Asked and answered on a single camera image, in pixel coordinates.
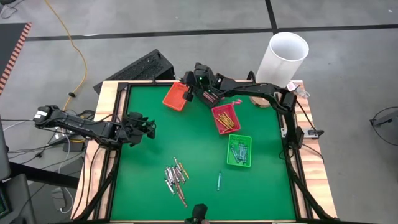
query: white cylinder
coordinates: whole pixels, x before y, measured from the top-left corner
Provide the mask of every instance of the white cylinder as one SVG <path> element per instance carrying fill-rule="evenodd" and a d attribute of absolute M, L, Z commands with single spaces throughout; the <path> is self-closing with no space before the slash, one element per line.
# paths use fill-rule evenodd
<path fill-rule="evenodd" d="M 262 58 L 256 81 L 286 87 L 309 50 L 307 42 L 297 34 L 281 32 L 274 35 Z"/>

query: concrete floor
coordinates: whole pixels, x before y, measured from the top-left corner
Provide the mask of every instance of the concrete floor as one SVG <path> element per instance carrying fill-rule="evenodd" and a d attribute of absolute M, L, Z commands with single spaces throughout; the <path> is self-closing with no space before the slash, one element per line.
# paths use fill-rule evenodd
<path fill-rule="evenodd" d="M 193 29 L 265 27 L 262 0 L 51 0 L 70 32 L 113 34 Z M 398 23 L 398 2 L 389 0 L 273 0 L 279 27 L 355 26 Z M 26 0 L 7 22 L 33 22 L 29 36 L 65 35 L 41 0 Z M 397 106 L 397 29 L 301 32 L 310 53 L 294 79 L 304 80 L 338 216 L 357 222 L 396 223 L 398 148 L 379 139 L 369 119 Z M 77 40 L 88 62 L 88 78 L 70 108 L 95 110 L 92 86 L 153 49 L 159 49 L 181 77 L 195 62 L 234 78 L 256 71 L 272 34 L 192 35 Z M 38 106 L 63 106 L 83 76 L 83 64 L 69 41 L 26 42 L 5 91 L 0 113 L 32 118 Z M 393 134 L 384 133 L 391 141 Z M 11 149 L 45 144 L 51 133 L 29 124 L 6 132 Z M 15 159 L 23 162 L 32 155 Z M 54 149 L 28 163 L 43 167 L 61 161 Z"/>

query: green table surface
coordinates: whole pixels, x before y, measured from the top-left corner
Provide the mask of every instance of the green table surface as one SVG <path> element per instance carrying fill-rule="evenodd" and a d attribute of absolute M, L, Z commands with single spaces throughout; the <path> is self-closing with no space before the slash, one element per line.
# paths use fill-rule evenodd
<path fill-rule="evenodd" d="M 282 150 L 277 114 L 258 108 L 247 96 L 235 111 L 241 130 L 252 137 L 252 166 L 227 165 L 228 134 L 217 132 L 211 110 L 197 98 L 182 112 L 163 105 L 168 86 L 134 86 L 127 111 L 154 119 L 156 138 L 146 136 L 123 146 L 114 193 L 112 220 L 183 220 L 198 203 L 208 206 L 209 220 L 294 220 L 294 208 Z M 188 208 L 167 187 L 165 166 L 177 157 L 189 174 L 182 185 Z M 217 191 L 218 172 L 221 187 Z"/>

